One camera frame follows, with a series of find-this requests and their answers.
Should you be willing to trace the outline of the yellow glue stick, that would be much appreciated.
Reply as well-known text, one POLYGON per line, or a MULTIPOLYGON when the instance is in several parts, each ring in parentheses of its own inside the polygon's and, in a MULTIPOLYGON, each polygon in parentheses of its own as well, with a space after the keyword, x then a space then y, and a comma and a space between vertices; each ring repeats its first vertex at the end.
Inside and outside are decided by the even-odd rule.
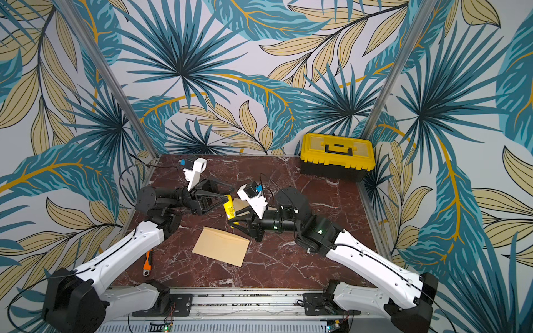
POLYGON ((223 208, 225 210, 228 220, 234 219, 236 217, 233 198, 231 195, 226 195, 226 202, 223 204, 223 208))

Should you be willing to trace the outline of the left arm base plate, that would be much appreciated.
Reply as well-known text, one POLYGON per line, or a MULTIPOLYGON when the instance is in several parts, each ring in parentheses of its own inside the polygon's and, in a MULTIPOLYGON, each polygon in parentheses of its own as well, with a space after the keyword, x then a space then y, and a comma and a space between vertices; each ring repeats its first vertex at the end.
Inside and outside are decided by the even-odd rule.
POLYGON ((163 301, 157 301, 153 308, 141 311, 141 316, 157 317, 188 317, 192 307, 193 295, 191 294, 169 294, 163 301))

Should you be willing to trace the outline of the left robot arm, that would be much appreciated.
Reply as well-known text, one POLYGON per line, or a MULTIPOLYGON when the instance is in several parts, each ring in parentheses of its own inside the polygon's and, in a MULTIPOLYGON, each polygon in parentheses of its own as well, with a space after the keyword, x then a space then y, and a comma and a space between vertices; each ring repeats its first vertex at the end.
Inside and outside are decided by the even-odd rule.
POLYGON ((95 258, 49 277, 42 320, 59 332, 95 332, 111 320, 135 312, 166 315, 172 308, 169 287, 150 280, 119 291, 110 285, 141 256, 169 239, 180 226, 185 208, 205 215, 228 201, 233 187, 204 179, 193 188, 146 186, 135 209, 146 219, 123 239, 95 258))

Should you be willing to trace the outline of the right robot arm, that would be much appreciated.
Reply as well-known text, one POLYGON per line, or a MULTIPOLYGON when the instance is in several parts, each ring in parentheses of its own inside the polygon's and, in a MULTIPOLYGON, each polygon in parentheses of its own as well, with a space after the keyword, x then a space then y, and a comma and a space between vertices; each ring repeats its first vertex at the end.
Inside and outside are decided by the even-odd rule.
POLYGON ((356 287, 331 280, 323 290, 329 312, 360 312, 389 319, 401 332, 429 332, 439 281, 430 273, 403 269, 372 251, 330 219, 312 211, 306 196, 293 187, 279 190, 274 208, 261 185, 241 186, 237 195, 248 207, 228 220, 229 226, 262 241, 266 232, 290 232, 307 253, 336 262, 372 284, 356 287))

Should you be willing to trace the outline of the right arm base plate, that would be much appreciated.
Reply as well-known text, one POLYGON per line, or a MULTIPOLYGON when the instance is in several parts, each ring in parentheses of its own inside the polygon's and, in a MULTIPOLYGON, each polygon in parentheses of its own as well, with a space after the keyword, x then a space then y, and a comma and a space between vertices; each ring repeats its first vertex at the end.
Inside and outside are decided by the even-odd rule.
POLYGON ((306 316, 341 316, 361 315, 359 310, 344 310, 332 298, 322 293, 304 293, 300 302, 306 316))

